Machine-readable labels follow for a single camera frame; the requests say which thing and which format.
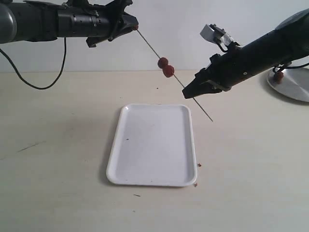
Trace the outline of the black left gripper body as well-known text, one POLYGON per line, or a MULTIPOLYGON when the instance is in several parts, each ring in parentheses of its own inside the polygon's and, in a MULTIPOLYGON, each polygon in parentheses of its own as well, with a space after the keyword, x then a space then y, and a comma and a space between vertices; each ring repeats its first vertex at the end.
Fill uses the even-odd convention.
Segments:
POLYGON ((113 0, 105 5, 110 22, 108 35, 88 37, 86 43, 89 48, 94 48, 103 41, 112 42, 114 39, 134 31, 134 25, 139 25, 136 17, 125 12, 125 8, 133 4, 131 0, 113 0))

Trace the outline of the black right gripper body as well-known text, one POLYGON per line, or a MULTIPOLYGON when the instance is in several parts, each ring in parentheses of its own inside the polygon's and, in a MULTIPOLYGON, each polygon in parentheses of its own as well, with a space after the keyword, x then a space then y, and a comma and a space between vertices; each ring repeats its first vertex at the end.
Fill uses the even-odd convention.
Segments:
POLYGON ((209 82, 217 88, 228 91, 232 86, 249 78, 247 68, 248 54, 246 47, 236 48, 222 56, 218 54, 211 58, 208 67, 195 74, 200 82, 209 82))

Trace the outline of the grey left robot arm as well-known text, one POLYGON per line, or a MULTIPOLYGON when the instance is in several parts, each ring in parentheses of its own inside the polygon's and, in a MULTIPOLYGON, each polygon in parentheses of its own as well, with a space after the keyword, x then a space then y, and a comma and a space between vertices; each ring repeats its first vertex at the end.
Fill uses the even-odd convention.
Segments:
POLYGON ((68 0, 61 5, 25 0, 0 2, 0 42, 49 42, 57 38, 85 37, 88 47, 137 30, 136 17, 125 12, 130 0, 106 5, 68 0))

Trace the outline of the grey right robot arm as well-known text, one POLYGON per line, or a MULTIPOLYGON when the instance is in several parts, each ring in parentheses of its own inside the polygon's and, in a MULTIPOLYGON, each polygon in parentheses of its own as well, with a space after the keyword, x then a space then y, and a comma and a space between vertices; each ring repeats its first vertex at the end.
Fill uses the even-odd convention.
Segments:
POLYGON ((267 69, 309 55, 309 11, 302 10, 281 22, 274 30, 240 47, 230 43, 223 55, 210 57, 208 67, 195 74, 182 93, 186 99, 229 91, 267 69))

